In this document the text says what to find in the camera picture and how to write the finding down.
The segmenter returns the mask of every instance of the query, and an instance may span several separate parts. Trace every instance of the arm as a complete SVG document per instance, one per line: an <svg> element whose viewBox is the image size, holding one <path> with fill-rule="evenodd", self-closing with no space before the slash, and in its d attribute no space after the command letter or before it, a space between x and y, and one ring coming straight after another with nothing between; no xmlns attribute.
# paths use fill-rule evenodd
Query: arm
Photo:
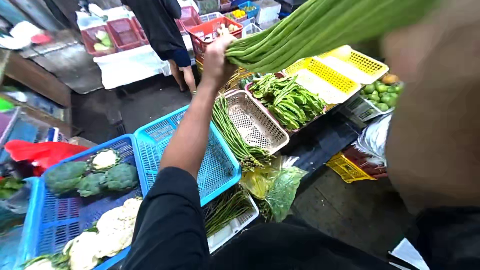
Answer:
<svg viewBox="0 0 480 270"><path fill-rule="evenodd" d="M165 149L160 167L177 167L197 176L205 155L213 102L218 89L235 71L225 60L224 51L233 36L219 38L207 47L204 74L177 131Z"/></svg>
<svg viewBox="0 0 480 270"><path fill-rule="evenodd" d="M209 250L195 178L208 140L219 86L235 70L224 51L234 37L207 47L204 74L160 161L157 180L138 211L123 269L207 269Z"/></svg>
<svg viewBox="0 0 480 270"><path fill-rule="evenodd" d="M180 19L181 17L181 7L177 0L159 0L165 6L167 12L174 19Z"/></svg>

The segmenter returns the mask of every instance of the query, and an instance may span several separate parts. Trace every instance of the blue crate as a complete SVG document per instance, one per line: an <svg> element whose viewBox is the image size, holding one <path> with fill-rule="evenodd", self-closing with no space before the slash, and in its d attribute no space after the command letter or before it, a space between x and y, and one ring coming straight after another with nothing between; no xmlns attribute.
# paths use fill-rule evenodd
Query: blue crate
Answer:
<svg viewBox="0 0 480 270"><path fill-rule="evenodd" d="M157 119L134 133L141 157L141 169L148 190L155 182L163 151L182 120L188 105ZM200 204L203 206L240 180L240 165L215 125L210 122L210 133L204 160L198 172L197 184Z"/></svg>
<svg viewBox="0 0 480 270"><path fill-rule="evenodd" d="M258 12L260 11L260 6L257 3L254 3L252 1L246 1L245 3L239 5L239 9L243 9L245 7L251 7L251 6L256 7L256 9L247 12L249 19L255 17L258 14Z"/></svg>
<svg viewBox="0 0 480 270"><path fill-rule="evenodd" d="M85 161L91 155L105 148L118 151L121 161L133 166L140 164L135 137L125 134L99 146L62 160L57 167L67 161ZM25 261L43 254L60 252L65 244L80 235L83 230L92 226L102 214L115 207L123 205L129 199L142 195L143 187L128 192L117 192L114 196L85 197L80 196L59 198L50 193L43 179L32 186L32 196L25 218L24 232L21 243L19 261ZM139 173L140 185L145 182ZM95 267L95 270L106 270L123 259L130 247L122 250L116 256Z"/></svg>

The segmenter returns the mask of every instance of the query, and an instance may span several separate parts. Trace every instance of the leg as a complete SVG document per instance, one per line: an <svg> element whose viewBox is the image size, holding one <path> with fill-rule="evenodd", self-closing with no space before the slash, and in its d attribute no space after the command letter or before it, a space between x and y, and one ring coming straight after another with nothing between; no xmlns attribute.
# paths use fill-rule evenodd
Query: leg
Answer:
<svg viewBox="0 0 480 270"><path fill-rule="evenodd" d="M183 73L180 72L179 67L177 66L175 61L169 59L168 62L170 63L170 71L172 71L172 75L175 78L175 81L177 81L177 84L179 84L180 86L180 91L185 91L185 88L183 88Z"/></svg>
<svg viewBox="0 0 480 270"><path fill-rule="evenodd" d="M197 90L197 86L195 84L195 77L193 76L192 66L181 68L183 71L183 77L185 78L185 82L188 85L191 93L194 93Z"/></svg>

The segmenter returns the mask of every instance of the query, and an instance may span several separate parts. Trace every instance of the red plastic crate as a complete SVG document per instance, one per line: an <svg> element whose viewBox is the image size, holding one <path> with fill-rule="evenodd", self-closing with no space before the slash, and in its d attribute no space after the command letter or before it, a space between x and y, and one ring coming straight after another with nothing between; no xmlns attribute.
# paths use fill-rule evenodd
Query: red plastic crate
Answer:
<svg viewBox="0 0 480 270"><path fill-rule="evenodd" d="M375 179L387 177L387 170L385 166L379 166L377 164L367 161L367 158L371 157L367 154L361 153L355 147L349 146L342 151L342 154L353 164L357 165L362 171L370 175Z"/></svg>
<svg viewBox="0 0 480 270"><path fill-rule="evenodd" d="M200 15L198 15L198 12L195 10L195 8L193 8L193 6L182 7L180 21L185 30L202 24Z"/></svg>
<svg viewBox="0 0 480 270"><path fill-rule="evenodd" d="M241 38L243 26L226 17L216 18L201 25L187 29L190 37L192 38L193 51L195 52L195 57L197 59L204 57L207 45L212 43L215 38L218 37L218 32L216 30L220 28L221 24L225 24L225 27L227 28L229 25L238 26L238 30L231 32L231 34L236 38Z"/></svg>
<svg viewBox="0 0 480 270"><path fill-rule="evenodd" d="M109 21L107 26L112 34L113 43L115 43L117 48L129 50L142 45L142 41L129 19L122 18Z"/></svg>
<svg viewBox="0 0 480 270"><path fill-rule="evenodd" d="M145 35L145 31L140 25L140 22L138 22L137 17L132 17L132 23L133 23L133 28L137 32L138 36L140 37L140 40L145 44L148 45L150 42L147 39L147 36Z"/></svg>
<svg viewBox="0 0 480 270"><path fill-rule="evenodd" d="M85 44L85 48L87 49L87 52L91 55L93 55L93 57L101 57L101 56L105 56L105 55L109 55L109 54L112 54L112 53L115 53L115 47L112 47L111 49L108 49L108 50L103 50L103 51L95 51L95 49L93 48L93 45L95 43L98 43L100 42L96 37L95 35L99 32L99 31L105 31L108 33L108 37L110 38L110 40L112 41L112 44L113 43L113 38L112 38L112 33L110 32L110 30L108 29L108 27L106 25L101 25L101 26L97 26L97 27L92 27L92 28L88 28L88 29L85 29L85 30L82 30L81 33L82 33L82 38L84 39L84 44Z"/></svg>
<svg viewBox="0 0 480 270"><path fill-rule="evenodd" d="M185 27L183 27L183 24L181 23L180 20L175 19L175 23L177 24L177 27L180 30L180 34L183 35L183 33L187 32L187 30L185 30Z"/></svg>

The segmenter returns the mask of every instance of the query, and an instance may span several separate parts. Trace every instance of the person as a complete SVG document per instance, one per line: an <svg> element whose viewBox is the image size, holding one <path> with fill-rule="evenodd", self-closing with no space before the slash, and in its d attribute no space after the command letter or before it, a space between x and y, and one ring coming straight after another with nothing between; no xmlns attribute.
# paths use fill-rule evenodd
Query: person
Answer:
<svg viewBox="0 0 480 270"><path fill-rule="evenodd" d="M185 91L196 91L190 56L174 19L180 19L181 7L177 0L121 0L133 11L153 50L161 60L168 61L172 75Z"/></svg>
<svg viewBox="0 0 480 270"><path fill-rule="evenodd" d="M387 158L392 159L391 181L401 194L407 194L405 200L424 204L407 238L433 270L480 267L480 182L476 173L480 120L476 114L470 116L475 118L473 124L464 119L465 111L479 110L477 10L469 12L471 27L450 27L451 35L443 34L427 50L422 64L415 65L420 75L415 83L407 84L400 97L387 139ZM397 269L291 217L282 223L253 226L214 256L209 255L195 177L205 153L217 90L235 69L224 56L232 40L230 36L218 38L206 49L197 95L165 149L157 180L142 202L131 250L122 269ZM457 58L448 58L450 54L464 62L445 62L456 61ZM475 69L465 69L463 64ZM450 97L455 106L444 104L442 97ZM427 98L429 103L414 107ZM435 152L448 155L442 156L448 161L461 159L469 163L458 168L442 163L442 168L430 166L432 171L422 171L416 162L424 165L430 164L429 159L439 160ZM446 171L452 172L443 177L441 173ZM453 177L455 173L462 178Z"/></svg>

